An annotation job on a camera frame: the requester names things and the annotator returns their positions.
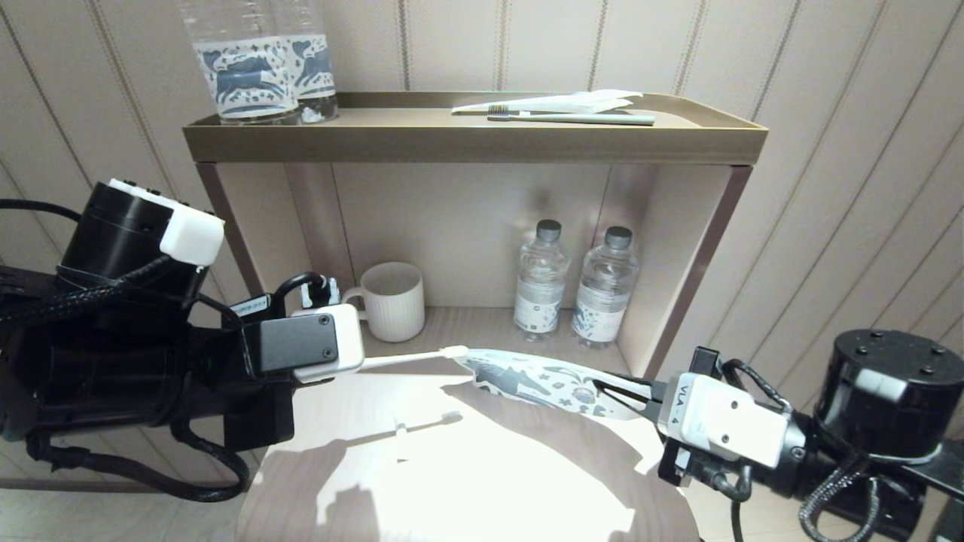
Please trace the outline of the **white horse-print zip pouch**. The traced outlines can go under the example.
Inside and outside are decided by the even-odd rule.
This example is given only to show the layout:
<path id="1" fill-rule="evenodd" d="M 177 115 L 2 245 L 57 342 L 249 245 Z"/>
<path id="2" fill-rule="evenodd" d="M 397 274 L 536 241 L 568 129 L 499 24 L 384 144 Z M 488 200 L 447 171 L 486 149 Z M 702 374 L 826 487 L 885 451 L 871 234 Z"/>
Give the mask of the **white horse-print zip pouch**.
<path id="1" fill-rule="evenodd" d="M 479 390 L 583 416 L 594 416 L 602 409 L 596 398 L 594 380 L 615 381 L 630 376 L 569 361 L 493 349 L 469 349 L 468 356 L 456 363 L 473 373 L 473 385 Z"/>

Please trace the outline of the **white toothbrush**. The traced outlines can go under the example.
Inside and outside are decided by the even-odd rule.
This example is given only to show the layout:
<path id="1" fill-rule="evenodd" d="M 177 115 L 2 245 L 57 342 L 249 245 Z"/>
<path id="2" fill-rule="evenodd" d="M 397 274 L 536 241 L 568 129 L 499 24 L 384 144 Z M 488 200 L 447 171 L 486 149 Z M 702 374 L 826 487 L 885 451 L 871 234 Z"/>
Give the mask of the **white toothbrush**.
<path id="1" fill-rule="evenodd" d="M 431 359 L 458 360 L 468 356 L 467 346 L 448 346 L 431 352 L 420 352 L 405 355 L 389 355 L 365 358 L 359 370 L 372 370 L 388 366 L 398 366 L 399 364 L 410 363 L 411 361 L 424 361 Z"/>

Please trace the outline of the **small clear water bottle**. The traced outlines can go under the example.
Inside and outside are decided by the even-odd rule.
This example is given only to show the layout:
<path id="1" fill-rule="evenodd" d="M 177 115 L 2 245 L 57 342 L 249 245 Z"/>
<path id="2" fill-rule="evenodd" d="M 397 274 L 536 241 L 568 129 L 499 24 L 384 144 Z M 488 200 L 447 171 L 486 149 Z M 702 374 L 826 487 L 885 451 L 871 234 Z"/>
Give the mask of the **small clear water bottle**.
<path id="1" fill-rule="evenodd" d="M 541 342 L 558 327 L 571 264 L 561 233 L 561 223 L 540 220 L 533 240 L 520 250 L 514 321 L 527 342 Z"/>
<path id="2" fill-rule="evenodd" d="M 603 243 L 583 257 L 572 317 L 572 332 L 583 348 L 606 349 L 615 343 L 640 274 L 631 241 L 630 229 L 609 227 Z"/>

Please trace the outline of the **white ribbed ceramic mug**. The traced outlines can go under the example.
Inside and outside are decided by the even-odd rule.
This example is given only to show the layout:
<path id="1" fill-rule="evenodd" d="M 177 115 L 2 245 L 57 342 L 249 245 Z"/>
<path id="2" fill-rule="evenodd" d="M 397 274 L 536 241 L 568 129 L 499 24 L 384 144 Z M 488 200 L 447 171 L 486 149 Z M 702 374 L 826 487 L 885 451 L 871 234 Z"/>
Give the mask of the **white ribbed ceramic mug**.
<path id="1" fill-rule="evenodd" d="M 342 294 L 342 302 L 358 298 L 359 319 L 371 335 L 385 343 L 402 343 L 419 335 L 425 324 L 423 272 L 407 262 L 383 262 L 368 269 L 358 287 Z"/>

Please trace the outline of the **beige open shelf cabinet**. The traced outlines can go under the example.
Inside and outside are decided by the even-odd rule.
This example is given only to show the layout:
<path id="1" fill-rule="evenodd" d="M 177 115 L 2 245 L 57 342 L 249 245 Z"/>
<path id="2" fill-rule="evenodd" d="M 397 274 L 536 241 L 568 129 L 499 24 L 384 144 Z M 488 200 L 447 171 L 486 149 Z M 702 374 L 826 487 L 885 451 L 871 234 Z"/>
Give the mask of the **beige open shelf cabinet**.
<path id="1" fill-rule="evenodd" d="M 461 333 L 472 346 L 519 347 L 512 323 L 520 247 L 558 220 L 581 262 L 609 227 L 627 227 L 642 261 L 615 346 L 579 347 L 565 313 L 536 351 L 654 376 L 702 284 L 750 167 L 498 163 L 201 163 L 226 219 L 228 251 L 251 295 L 309 270 L 344 288 L 376 264 L 423 272 L 429 318 L 420 342 Z"/>

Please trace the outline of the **grey-green toothbrush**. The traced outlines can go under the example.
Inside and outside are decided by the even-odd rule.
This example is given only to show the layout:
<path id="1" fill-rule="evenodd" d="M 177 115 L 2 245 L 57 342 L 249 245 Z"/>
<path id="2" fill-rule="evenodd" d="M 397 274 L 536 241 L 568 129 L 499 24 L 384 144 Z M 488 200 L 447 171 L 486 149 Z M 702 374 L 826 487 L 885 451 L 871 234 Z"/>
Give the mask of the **grey-green toothbrush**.
<path id="1" fill-rule="evenodd" d="M 507 106 L 489 107 L 487 120 L 531 121 L 531 123 L 574 123 L 589 126 L 654 126 L 655 119 L 646 114 L 531 114 L 511 113 Z"/>

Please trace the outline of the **white paper wrapper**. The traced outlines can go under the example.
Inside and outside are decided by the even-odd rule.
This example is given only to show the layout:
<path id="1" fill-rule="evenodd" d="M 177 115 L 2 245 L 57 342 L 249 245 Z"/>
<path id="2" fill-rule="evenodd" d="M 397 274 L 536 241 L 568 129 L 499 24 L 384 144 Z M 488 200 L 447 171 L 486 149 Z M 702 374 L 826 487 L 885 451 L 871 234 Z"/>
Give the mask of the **white paper wrapper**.
<path id="1" fill-rule="evenodd" d="M 524 99 L 490 99 L 488 102 L 465 104 L 451 109 L 452 114 L 486 114 L 492 107 L 504 106 L 509 112 L 552 114 L 595 114 L 633 104 L 644 93 L 630 90 L 585 90 L 571 95 L 524 97 Z"/>

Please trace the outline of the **brass coloured tray shelf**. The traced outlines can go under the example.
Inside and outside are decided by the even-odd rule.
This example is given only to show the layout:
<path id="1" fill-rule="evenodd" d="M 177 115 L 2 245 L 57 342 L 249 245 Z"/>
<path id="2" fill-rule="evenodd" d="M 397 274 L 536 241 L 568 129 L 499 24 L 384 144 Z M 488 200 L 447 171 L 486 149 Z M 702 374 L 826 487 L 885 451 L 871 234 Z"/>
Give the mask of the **brass coloured tray shelf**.
<path id="1" fill-rule="evenodd" d="M 197 163 L 592 163 L 753 166 L 768 129 L 685 97 L 647 93 L 630 110 L 654 126 L 491 121 L 457 105 L 519 93 L 342 93 L 337 119 L 307 126 L 183 129 Z"/>

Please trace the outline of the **large bottle horse print label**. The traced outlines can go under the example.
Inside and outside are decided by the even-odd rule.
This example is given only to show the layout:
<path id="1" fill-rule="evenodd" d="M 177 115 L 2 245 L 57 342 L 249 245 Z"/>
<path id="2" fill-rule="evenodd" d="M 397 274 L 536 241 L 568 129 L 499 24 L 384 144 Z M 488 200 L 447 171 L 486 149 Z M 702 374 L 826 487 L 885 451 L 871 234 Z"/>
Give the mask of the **large bottle horse print label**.
<path id="1" fill-rule="evenodd" d="M 337 91 L 321 0 L 270 0 L 270 5 L 287 54 L 299 123 L 333 120 L 338 115 Z"/>
<path id="2" fill-rule="evenodd" d="M 222 123 L 279 124 L 298 102 L 270 0 L 178 0 Z"/>

